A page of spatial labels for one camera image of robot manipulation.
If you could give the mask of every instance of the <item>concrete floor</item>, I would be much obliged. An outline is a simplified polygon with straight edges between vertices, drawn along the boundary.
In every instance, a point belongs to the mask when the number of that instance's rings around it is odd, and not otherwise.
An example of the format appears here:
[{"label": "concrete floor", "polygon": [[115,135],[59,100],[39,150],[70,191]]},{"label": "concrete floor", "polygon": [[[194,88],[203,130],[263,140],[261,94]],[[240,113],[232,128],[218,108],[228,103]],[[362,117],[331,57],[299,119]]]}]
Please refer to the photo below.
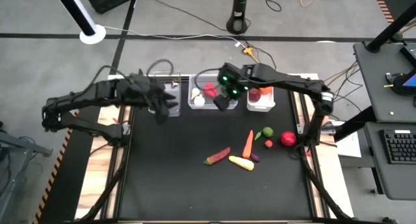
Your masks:
[{"label": "concrete floor", "polygon": [[[96,23],[123,26],[129,3],[99,15],[87,0],[81,1]],[[230,0],[161,1],[197,14],[219,27],[225,27],[231,8]],[[277,1],[283,7],[282,12],[268,9],[265,0],[248,0],[246,17],[253,24],[246,35],[362,38],[376,36],[387,26],[375,0],[318,0],[307,9],[302,8],[298,0]],[[138,0],[130,29],[143,34],[228,34],[153,0]],[[6,32],[77,34],[79,28],[58,0],[0,0],[0,33]],[[120,34],[120,31],[108,33]],[[350,43],[252,43],[274,57],[279,71],[318,73],[321,79],[349,67],[355,60]],[[5,129],[15,136],[30,136],[50,149],[59,149],[65,131],[44,132],[40,126],[42,105],[48,97],[85,87],[100,66],[112,63],[117,44],[117,40],[84,45],[76,39],[0,38],[0,119],[5,122]],[[170,59],[176,71],[182,73],[197,73],[224,62],[237,66],[252,63],[251,58],[244,56],[234,44],[232,41],[128,40],[119,69],[125,73],[136,72],[138,68],[146,69],[158,58]],[[264,55],[261,55],[261,61],[271,64]],[[99,79],[105,79],[106,75],[108,71]],[[352,80],[363,83],[359,73]],[[340,84],[341,80],[333,87],[336,89]],[[341,94],[353,88],[347,84]],[[364,88],[349,98],[361,109],[369,106]],[[358,110],[344,100],[335,106],[334,115],[341,119],[357,113]],[[29,165],[23,189],[17,193],[16,205],[9,209],[12,212],[9,222],[29,223],[33,220],[56,156],[57,150],[52,157],[38,156]],[[414,221],[410,210],[416,210],[416,202],[390,201],[383,195],[369,194],[369,190],[375,188],[370,170],[348,168],[344,169],[344,176],[357,218],[379,221],[380,217],[390,216],[403,223]]]}]

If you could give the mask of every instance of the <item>black keyboard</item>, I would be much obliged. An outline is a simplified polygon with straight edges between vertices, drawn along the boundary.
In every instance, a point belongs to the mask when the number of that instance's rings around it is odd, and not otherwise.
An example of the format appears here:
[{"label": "black keyboard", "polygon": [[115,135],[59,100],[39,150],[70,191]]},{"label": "black keyboard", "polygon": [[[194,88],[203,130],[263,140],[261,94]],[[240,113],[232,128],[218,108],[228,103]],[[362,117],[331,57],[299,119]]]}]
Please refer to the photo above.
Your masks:
[{"label": "black keyboard", "polygon": [[381,130],[380,134],[389,164],[416,164],[416,132]]}]

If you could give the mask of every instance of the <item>white paper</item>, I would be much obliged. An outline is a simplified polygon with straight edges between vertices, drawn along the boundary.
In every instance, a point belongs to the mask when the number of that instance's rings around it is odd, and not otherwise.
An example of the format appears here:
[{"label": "white paper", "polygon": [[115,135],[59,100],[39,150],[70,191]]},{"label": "white paper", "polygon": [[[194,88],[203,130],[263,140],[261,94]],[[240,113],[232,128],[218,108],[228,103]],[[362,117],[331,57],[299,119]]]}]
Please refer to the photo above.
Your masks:
[{"label": "white paper", "polygon": [[[334,126],[340,126],[343,123],[343,121],[332,121]],[[361,157],[357,132],[352,133],[335,144],[337,145],[338,155]]]}]

